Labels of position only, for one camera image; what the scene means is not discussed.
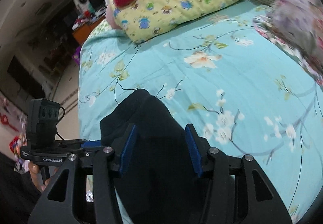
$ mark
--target yellow pillow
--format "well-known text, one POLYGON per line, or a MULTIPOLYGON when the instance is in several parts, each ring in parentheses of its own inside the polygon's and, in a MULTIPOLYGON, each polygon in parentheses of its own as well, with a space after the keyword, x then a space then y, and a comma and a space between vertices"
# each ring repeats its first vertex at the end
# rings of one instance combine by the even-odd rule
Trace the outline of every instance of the yellow pillow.
POLYGON ((136 0, 117 8, 110 0, 114 19, 136 43, 169 32, 177 25, 223 9, 239 0, 136 0))

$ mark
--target screw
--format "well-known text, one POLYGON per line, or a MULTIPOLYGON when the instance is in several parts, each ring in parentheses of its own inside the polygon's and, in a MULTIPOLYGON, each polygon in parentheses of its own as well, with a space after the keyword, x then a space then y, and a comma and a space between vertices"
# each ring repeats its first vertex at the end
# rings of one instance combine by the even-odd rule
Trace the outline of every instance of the screw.
POLYGON ((252 155, 245 155, 244 156, 244 159, 246 160, 246 161, 253 161, 254 160, 254 158, 252 157, 252 155))
POLYGON ((110 146, 106 146, 105 148, 103 148, 104 153, 111 153, 112 151, 113 151, 113 148, 110 146))
POLYGON ((216 147, 211 147, 211 148, 209 149, 209 152, 210 152, 211 154, 218 154, 219 150, 218 150, 216 147))
POLYGON ((77 157, 78 157, 78 156, 77 156, 76 154, 70 154, 70 155, 68 156, 68 160, 69 160, 69 161, 74 161, 77 157))

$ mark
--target light blue bedsheet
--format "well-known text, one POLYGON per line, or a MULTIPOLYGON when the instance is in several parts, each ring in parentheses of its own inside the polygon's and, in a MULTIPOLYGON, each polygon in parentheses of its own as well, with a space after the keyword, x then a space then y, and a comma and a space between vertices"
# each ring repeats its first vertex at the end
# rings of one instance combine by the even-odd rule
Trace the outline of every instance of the light blue bedsheet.
POLYGON ((81 138, 133 90, 157 96, 178 123, 230 156, 252 154, 296 223, 323 185, 323 93, 304 69, 259 35, 265 7, 242 1, 136 45, 110 30, 81 52, 81 138))

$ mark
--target human hand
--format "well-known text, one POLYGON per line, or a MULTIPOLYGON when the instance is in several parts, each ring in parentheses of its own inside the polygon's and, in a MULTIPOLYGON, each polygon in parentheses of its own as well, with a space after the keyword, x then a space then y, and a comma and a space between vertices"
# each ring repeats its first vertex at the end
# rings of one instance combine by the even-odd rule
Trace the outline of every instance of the human hand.
MULTIPOLYGON (((45 190, 45 188, 48 186, 51 178, 47 179, 45 181, 45 185, 43 185, 41 182, 39 182, 38 176, 37 176, 37 174, 40 171, 39 166, 35 165, 33 162, 30 161, 28 164, 28 168, 29 168, 29 172, 30 172, 30 176, 31 176, 31 180, 32 180, 33 184, 40 192, 43 192, 45 190)), ((58 171, 58 169, 59 169, 58 167, 55 168, 54 173, 56 173, 58 171)))

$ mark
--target purple object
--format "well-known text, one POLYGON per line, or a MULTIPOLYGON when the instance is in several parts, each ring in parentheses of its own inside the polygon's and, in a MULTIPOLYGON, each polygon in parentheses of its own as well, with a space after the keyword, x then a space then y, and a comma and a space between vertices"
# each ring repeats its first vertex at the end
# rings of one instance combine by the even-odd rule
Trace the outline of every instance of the purple object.
POLYGON ((81 46, 77 47, 75 50, 75 53, 72 55, 73 60, 81 66, 81 61, 80 61, 80 52, 81 52, 81 46))

